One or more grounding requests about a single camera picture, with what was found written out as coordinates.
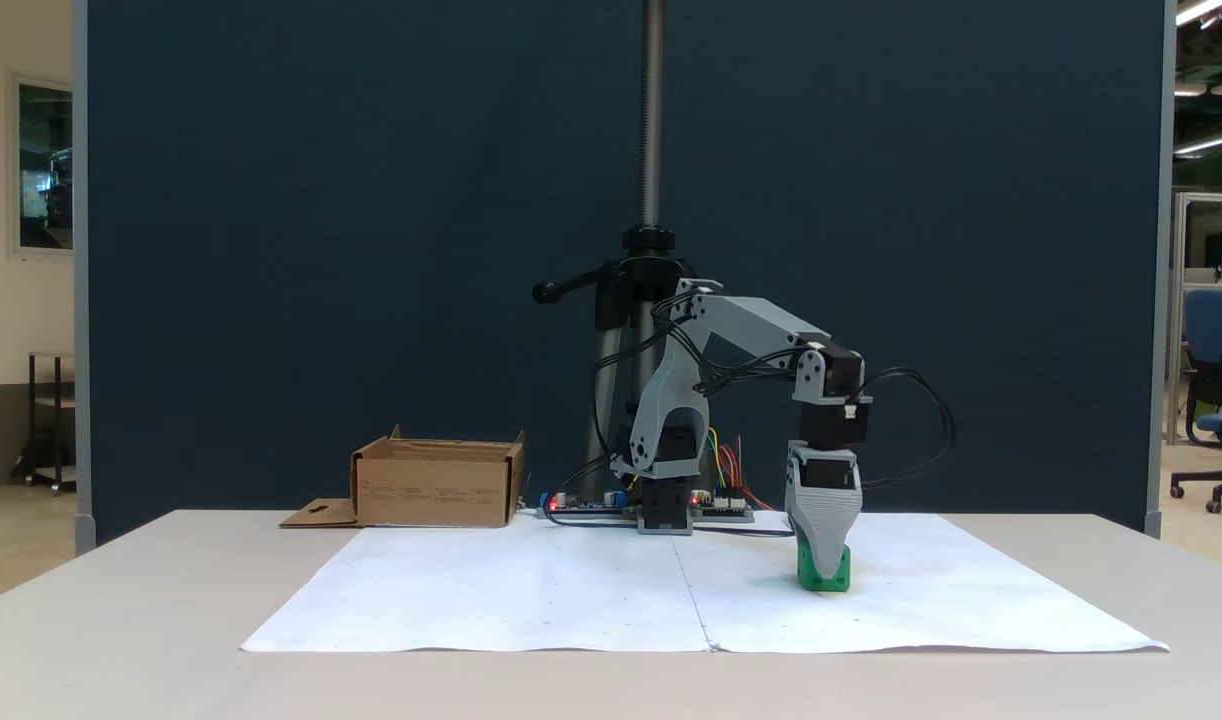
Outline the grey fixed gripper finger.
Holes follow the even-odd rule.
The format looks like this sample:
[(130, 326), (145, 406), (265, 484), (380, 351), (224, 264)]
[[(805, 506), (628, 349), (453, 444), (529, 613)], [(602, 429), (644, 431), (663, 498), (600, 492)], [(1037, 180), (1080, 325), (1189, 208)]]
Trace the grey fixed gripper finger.
[(797, 538), (800, 584), (849, 584), (852, 550), (848, 534), (862, 515), (862, 491), (796, 489), (786, 495), (786, 516)]

